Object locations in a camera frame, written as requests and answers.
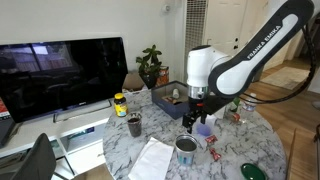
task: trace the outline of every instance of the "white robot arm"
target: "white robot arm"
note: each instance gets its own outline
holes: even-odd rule
[[[270,19],[233,57],[204,45],[188,56],[190,112],[183,126],[192,131],[193,122],[213,114],[234,97],[244,93],[257,71],[320,11],[320,0],[280,0]],[[214,96],[209,96],[209,89]]]

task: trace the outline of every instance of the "dark cup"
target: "dark cup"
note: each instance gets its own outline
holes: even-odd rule
[[[141,135],[141,114],[132,112],[127,115],[127,123],[132,137]]]

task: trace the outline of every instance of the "white tv stand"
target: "white tv stand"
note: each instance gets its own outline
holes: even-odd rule
[[[57,158],[56,172],[68,179],[105,163],[102,137],[105,123],[114,113],[111,104],[103,108],[108,101],[88,105],[69,113],[59,115],[68,118],[83,114],[76,118],[58,123],[53,122],[53,115],[24,122],[7,145],[0,149],[0,158],[19,153],[31,148],[41,133],[46,133],[50,141],[56,141],[53,147]],[[70,135],[94,127],[94,132],[68,138]],[[0,169],[0,173],[15,170],[19,163]]]

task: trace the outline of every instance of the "yellow bottle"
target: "yellow bottle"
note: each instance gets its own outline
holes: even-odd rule
[[[116,114],[119,117],[124,117],[128,114],[128,107],[126,98],[122,93],[117,93],[114,95],[114,108],[116,110]]]

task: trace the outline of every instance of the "plant pot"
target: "plant pot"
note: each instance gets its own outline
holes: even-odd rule
[[[157,83],[157,77],[154,74],[140,74],[140,77],[148,89],[153,88]]]

